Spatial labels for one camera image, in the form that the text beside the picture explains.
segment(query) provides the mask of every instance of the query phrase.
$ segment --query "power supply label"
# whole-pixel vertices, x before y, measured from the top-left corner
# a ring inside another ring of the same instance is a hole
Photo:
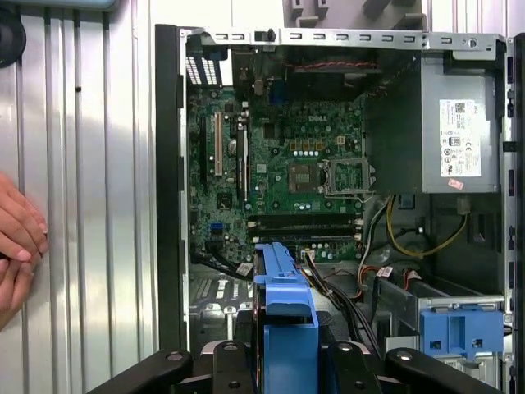
[[[474,100],[440,100],[441,176],[481,176],[485,107]]]

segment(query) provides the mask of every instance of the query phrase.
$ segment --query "blue plastic latch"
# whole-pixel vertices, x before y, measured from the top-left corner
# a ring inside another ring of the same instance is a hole
[[[266,287],[266,315],[310,317],[315,313],[310,287],[280,243],[256,245],[262,251],[266,272],[255,283]]]
[[[254,278],[266,300],[264,392],[317,394],[319,323],[308,282],[280,243],[256,249],[265,267]]]
[[[503,313],[484,311],[476,305],[438,313],[423,310],[420,316],[420,349],[426,355],[462,355],[503,351]]]

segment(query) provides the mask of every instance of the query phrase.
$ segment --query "corrugated metal wall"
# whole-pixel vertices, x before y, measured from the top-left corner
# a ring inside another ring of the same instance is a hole
[[[514,35],[519,3],[423,10],[433,30]],[[107,19],[19,10],[28,43],[22,64],[0,70],[0,170],[48,217],[51,250],[0,333],[0,394],[82,393],[156,349],[151,27],[283,25],[280,7],[122,0]]]

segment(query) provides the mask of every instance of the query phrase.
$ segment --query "screw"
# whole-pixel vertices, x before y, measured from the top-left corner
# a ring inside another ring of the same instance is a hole
[[[398,352],[397,357],[399,359],[402,359],[403,361],[409,361],[409,360],[412,359],[412,356],[409,353],[407,353],[406,351]]]
[[[182,359],[182,354],[180,354],[178,351],[172,351],[167,359],[170,361],[179,361]]]
[[[342,351],[351,351],[352,348],[350,347],[350,345],[348,343],[340,343],[339,345],[337,345],[337,347],[339,347]]]
[[[224,345],[224,350],[226,350],[226,351],[237,350],[237,346],[235,345],[235,343],[226,343]]]

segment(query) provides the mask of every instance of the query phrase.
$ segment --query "green motherboard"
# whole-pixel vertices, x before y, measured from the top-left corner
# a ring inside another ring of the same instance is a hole
[[[364,207],[358,197],[369,187],[361,103],[272,105],[264,97],[240,103],[227,88],[196,89],[188,103],[190,230],[196,251],[217,248],[241,263],[251,261],[254,243],[282,241],[292,254],[310,253],[317,263],[359,257],[355,230],[363,225]],[[238,132],[241,115],[247,124],[244,143]],[[248,146],[245,172],[239,171],[240,144]],[[297,221],[300,235],[316,231],[310,218],[320,223],[315,241],[279,237],[289,232],[282,221]],[[263,221],[281,221],[275,239],[254,230]],[[354,232],[339,229],[338,236],[322,236],[337,221],[351,222]]]

